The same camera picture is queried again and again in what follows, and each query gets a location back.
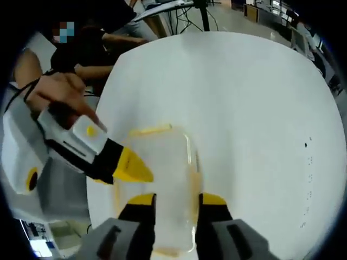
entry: desk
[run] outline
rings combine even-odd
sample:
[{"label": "desk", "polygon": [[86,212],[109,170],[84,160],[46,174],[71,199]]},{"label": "desk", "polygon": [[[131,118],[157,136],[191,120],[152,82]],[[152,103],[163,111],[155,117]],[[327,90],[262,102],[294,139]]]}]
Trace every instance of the desk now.
[{"label": "desk", "polygon": [[[232,32],[150,42],[121,55],[97,114],[118,142],[135,128],[182,126],[203,190],[223,197],[281,259],[302,259],[341,206],[337,106],[314,64],[281,44]],[[116,216],[112,189],[87,179],[93,227]]]}]

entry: floor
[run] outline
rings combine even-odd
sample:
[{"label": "floor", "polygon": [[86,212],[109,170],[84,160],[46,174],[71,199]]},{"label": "floor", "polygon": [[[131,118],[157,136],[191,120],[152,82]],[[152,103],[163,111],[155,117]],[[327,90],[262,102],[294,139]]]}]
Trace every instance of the floor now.
[{"label": "floor", "polygon": [[[263,25],[251,22],[244,17],[242,11],[232,10],[226,1],[222,4],[208,6],[208,11],[210,12],[210,14],[208,14],[208,18],[211,31],[232,31],[235,33],[255,35],[290,47],[290,42],[280,36],[278,32]],[[176,19],[175,13],[172,12],[172,14],[173,18]],[[187,14],[188,18],[192,22],[194,22],[201,29],[203,28],[201,14],[198,9],[192,8],[187,12]],[[186,22],[179,21],[177,32],[179,33],[186,24]],[[191,25],[184,31],[184,33],[193,31],[199,31],[199,29]]]}]

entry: clear plastic container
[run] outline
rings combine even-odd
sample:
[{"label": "clear plastic container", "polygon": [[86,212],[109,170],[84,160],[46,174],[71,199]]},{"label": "clear plastic container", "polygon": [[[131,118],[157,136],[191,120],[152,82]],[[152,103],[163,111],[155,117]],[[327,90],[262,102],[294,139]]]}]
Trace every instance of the clear plastic container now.
[{"label": "clear plastic container", "polygon": [[152,171],[152,183],[114,181],[115,206],[120,213],[138,195],[155,193],[156,239],[153,251],[170,256],[195,246],[201,176],[197,155],[180,128],[152,128],[133,132],[124,145],[137,153]]}]

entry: white round table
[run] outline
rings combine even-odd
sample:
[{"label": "white round table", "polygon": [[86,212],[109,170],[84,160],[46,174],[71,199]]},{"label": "white round table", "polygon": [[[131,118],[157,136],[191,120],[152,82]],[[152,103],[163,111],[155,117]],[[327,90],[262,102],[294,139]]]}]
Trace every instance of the white round table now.
[{"label": "white round table", "polygon": [[[332,227],[346,184],[335,101],[313,63],[281,44],[232,32],[183,34],[122,55],[97,114],[110,138],[182,126],[203,190],[223,197],[281,259],[302,259]],[[87,180],[93,227],[115,217],[111,186]]]}]

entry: yellow button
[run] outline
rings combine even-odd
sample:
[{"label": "yellow button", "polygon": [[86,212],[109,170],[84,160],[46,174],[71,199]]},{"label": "yellow button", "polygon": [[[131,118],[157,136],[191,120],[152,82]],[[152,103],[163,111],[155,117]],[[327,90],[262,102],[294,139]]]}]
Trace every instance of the yellow button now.
[{"label": "yellow button", "polygon": [[89,137],[95,137],[98,135],[97,130],[93,126],[87,127],[87,136]]}]

